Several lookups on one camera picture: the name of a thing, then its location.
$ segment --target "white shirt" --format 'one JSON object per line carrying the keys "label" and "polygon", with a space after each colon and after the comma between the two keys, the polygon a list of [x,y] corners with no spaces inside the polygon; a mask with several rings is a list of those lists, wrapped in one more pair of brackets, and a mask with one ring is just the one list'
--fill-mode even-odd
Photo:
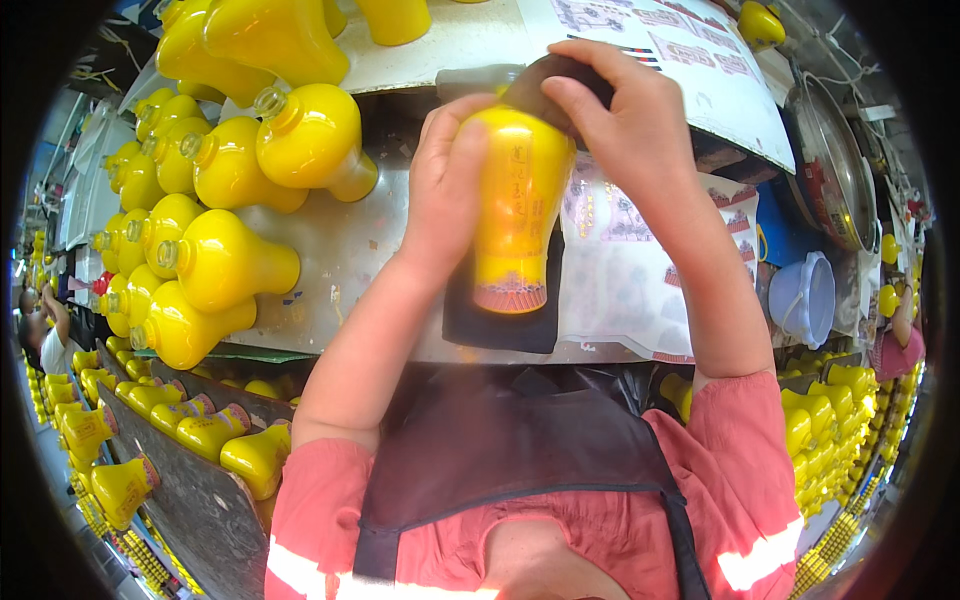
{"label": "white shirt", "polygon": [[65,374],[70,369],[73,353],[80,351],[83,351],[83,348],[70,338],[67,338],[64,347],[57,328],[53,327],[47,332],[47,337],[40,346],[40,366],[48,375]]}

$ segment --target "black apron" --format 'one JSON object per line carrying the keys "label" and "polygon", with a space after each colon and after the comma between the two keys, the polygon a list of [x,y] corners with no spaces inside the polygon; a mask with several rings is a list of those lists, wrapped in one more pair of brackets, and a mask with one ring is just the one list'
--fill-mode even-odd
{"label": "black apron", "polygon": [[686,500],[649,423],[593,390],[551,394],[557,388],[546,378],[520,379],[512,389],[434,389],[383,441],[360,514],[354,581],[392,586],[400,534],[470,508],[548,492],[656,492],[681,598],[709,599]]}

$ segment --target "blue bucket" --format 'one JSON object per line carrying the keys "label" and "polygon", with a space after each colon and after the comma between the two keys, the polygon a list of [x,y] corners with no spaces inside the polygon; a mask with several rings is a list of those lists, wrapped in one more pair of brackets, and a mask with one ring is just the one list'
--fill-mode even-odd
{"label": "blue bucket", "polygon": [[823,345],[833,326],[836,303],[833,268],[822,252],[788,265],[770,280],[770,318],[811,350]]}

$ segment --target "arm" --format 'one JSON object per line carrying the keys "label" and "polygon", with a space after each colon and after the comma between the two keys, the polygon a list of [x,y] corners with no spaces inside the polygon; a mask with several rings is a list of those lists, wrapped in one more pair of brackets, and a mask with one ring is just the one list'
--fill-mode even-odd
{"label": "arm", "polygon": [[427,115],[410,166],[410,214],[400,250],[317,361],[293,422],[293,448],[347,438],[371,452],[427,310],[466,255],[479,218],[487,146],[461,124],[492,103],[467,96]]}
{"label": "arm", "polygon": [[697,178],[680,87],[607,44],[564,41],[549,50],[591,65],[613,86],[610,110],[568,78],[548,78],[542,90],[570,115],[677,267],[697,359],[694,392],[713,379],[775,373],[754,285]]}
{"label": "arm", "polygon": [[43,299],[43,306],[40,308],[40,315],[43,318],[46,318],[46,315],[50,315],[50,318],[54,320],[54,329],[57,330],[57,337],[60,338],[60,344],[66,348],[67,341],[70,339],[70,314],[67,312],[66,307],[54,296],[53,288],[50,287],[49,283],[43,286],[41,297]]}

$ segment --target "person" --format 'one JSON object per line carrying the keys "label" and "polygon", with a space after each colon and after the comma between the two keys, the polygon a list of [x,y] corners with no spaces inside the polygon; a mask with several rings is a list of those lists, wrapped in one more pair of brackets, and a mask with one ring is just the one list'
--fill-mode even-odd
{"label": "person", "polygon": [[[906,281],[912,281],[907,269]],[[870,364],[877,381],[889,381],[906,375],[926,354],[924,336],[913,325],[913,287],[906,283],[900,293],[900,305],[890,317],[888,328],[877,336],[871,348]]]}
{"label": "person", "polygon": [[[541,86],[634,202],[683,281],[696,356],[686,428],[595,392],[490,393],[460,374],[402,427],[381,420],[435,297],[466,255],[494,102],[431,112],[398,252],[324,350],[292,425],[265,595],[785,598],[803,519],[770,336],[723,219],[701,188],[680,88],[614,47],[554,54],[615,89]],[[724,306],[723,316],[717,306]]]}
{"label": "person", "polygon": [[[49,283],[43,286],[40,301],[38,312],[20,318],[20,346],[34,369],[47,374],[66,373],[73,353],[82,349],[70,338],[70,314],[54,296]],[[46,315],[54,320],[53,327],[47,326]]]}

